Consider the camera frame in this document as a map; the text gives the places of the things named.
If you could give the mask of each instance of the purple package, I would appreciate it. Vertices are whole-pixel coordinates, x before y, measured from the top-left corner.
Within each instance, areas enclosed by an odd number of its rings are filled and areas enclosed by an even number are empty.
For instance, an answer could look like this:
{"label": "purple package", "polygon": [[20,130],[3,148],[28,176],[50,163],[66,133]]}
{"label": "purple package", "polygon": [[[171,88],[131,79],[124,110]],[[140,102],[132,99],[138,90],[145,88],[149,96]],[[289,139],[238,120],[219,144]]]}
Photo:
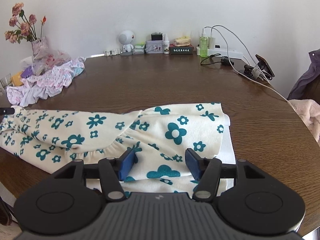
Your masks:
{"label": "purple package", "polygon": [[20,77],[22,78],[28,78],[30,76],[33,75],[33,71],[32,71],[32,66],[27,67],[22,74],[20,75]]}

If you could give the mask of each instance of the pink floral cloth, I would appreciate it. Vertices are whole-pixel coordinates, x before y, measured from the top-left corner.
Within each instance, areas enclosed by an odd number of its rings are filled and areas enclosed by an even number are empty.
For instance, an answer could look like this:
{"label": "pink floral cloth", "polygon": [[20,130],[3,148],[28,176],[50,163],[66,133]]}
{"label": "pink floral cloth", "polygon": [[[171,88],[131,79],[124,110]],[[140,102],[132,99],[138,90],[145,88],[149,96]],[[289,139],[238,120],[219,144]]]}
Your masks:
{"label": "pink floral cloth", "polygon": [[22,107],[34,104],[39,98],[47,99],[61,93],[72,79],[84,70],[85,58],[79,57],[61,65],[54,66],[41,76],[22,78],[20,87],[7,87],[8,100],[13,105]]}

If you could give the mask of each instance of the blue gripper pad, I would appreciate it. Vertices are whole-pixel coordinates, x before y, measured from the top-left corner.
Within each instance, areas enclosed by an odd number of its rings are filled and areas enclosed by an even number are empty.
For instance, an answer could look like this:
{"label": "blue gripper pad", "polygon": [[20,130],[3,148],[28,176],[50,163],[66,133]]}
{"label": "blue gripper pad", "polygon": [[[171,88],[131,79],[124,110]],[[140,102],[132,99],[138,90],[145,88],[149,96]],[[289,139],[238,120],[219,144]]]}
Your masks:
{"label": "blue gripper pad", "polygon": [[134,159],[137,158],[134,150],[132,150],[123,160],[118,171],[119,181],[124,181],[128,176],[134,164]]}
{"label": "blue gripper pad", "polygon": [[190,151],[187,149],[185,152],[185,161],[188,169],[190,170],[193,178],[195,180],[200,180],[201,179],[201,170],[199,167],[199,163],[197,159],[190,153]]}

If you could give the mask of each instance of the bouquet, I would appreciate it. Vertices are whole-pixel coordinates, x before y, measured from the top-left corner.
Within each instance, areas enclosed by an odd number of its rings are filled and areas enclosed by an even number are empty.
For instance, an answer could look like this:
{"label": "bouquet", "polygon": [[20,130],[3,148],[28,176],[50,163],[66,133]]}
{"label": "bouquet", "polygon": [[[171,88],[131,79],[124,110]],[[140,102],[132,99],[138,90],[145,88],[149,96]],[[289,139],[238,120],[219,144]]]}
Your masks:
{"label": "bouquet", "polygon": [[[21,40],[25,39],[27,41],[36,41],[37,35],[36,35],[36,29],[35,29],[35,23],[37,22],[37,18],[34,14],[31,14],[29,16],[29,19],[24,14],[24,10],[22,10],[22,7],[24,4],[22,2],[16,3],[12,7],[12,17],[9,20],[9,25],[11,27],[17,27],[14,31],[6,31],[4,33],[5,40],[9,40],[11,43],[19,43]],[[42,37],[42,27],[44,23],[46,22],[46,17],[44,16],[41,21],[41,34],[40,37]]]}

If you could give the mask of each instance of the green liquid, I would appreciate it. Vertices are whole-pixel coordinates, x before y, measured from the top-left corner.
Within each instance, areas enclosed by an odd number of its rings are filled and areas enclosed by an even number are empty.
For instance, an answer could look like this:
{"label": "green liquid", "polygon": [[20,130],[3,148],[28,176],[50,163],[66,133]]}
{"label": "green liquid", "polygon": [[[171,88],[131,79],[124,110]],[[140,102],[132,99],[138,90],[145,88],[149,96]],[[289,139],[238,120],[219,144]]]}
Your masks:
{"label": "green liquid", "polygon": [[200,38],[200,57],[208,56],[208,37]]}

